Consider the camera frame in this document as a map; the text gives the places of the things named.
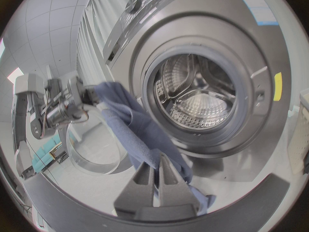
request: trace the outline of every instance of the sticker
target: sticker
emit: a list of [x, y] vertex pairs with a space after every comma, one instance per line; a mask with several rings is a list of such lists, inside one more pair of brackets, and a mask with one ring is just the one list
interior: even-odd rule
[[275, 75], [275, 95], [273, 100], [275, 102], [280, 101], [282, 95], [282, 74], [281, 72]]
[[259, 26], [279, 25], [265, 0], [243, 0]]

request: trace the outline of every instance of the yellow sticker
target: yellow sticker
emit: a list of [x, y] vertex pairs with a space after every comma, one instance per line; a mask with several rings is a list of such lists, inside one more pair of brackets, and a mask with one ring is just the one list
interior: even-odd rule
[[275, 102], [280, 101], [282, 95], [282, 74], [281, 72], [275, 75], [275, 96], [273, 100]]

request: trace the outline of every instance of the blue cloth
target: blue cloth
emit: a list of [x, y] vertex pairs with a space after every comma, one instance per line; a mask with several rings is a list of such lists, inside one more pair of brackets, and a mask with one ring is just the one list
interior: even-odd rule
[[[136, 169], [142, 162], [146, 162], [155, 169], [155, 182], [158, 183], [160, 152], [163, 152], [183, 179], [188, 184], [191, 182], [192, 170], [176, 146], [120, 83], [101, 83], [95, 87], [95, 92], [108, 107], [102, 111], [106, 123], [127, 150]], [[201, 203], [199, 215], [206, 214], [214, 196], [205, 196], [196, 188], [189, 187]]]

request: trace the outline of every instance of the white curtain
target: white curtain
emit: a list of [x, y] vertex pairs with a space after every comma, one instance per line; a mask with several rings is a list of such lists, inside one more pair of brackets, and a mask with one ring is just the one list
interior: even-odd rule
[[77, 71], [85, 84], [113, 81], [103, 59], [103, 48], [110, 32], [129, 0], [90, 0], [79, 27]]

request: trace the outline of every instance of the wire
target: wire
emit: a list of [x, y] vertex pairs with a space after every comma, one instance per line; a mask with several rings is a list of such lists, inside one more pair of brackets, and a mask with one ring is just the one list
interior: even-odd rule
[[83, 121], [76, 121], [76, 122], [70, 121], [70, 122], [65, 122], [65, 123], [59, 123], [59, 125], [78, 124], [78, 123], [86, 122], [87, 120], [89, 120], [88, 112], [86, 112], [86, 111], [83, 110], [83, 109], [82, 109], [82, 111], [83, 111], [83, 113], [84, 113], [84, 114], [86, 115], [86, 117], [87, 117], [85, 120], [83, 120]]
[[[49, 96], [49, 91], [47, 91], [47, 95], [46, 95], [46, 107], [48, 106], [48, 96]], [[44, 114], [44, 121], [43, 121], [43, 130], [42, 130], [42, 134], [41, 134], [41, 138], [44, 137], [44, 134], [45, 134], [45, 126], [46, 126], [46, 117], [47, 117], [47, 109], [45, 111], [45, 114]]]

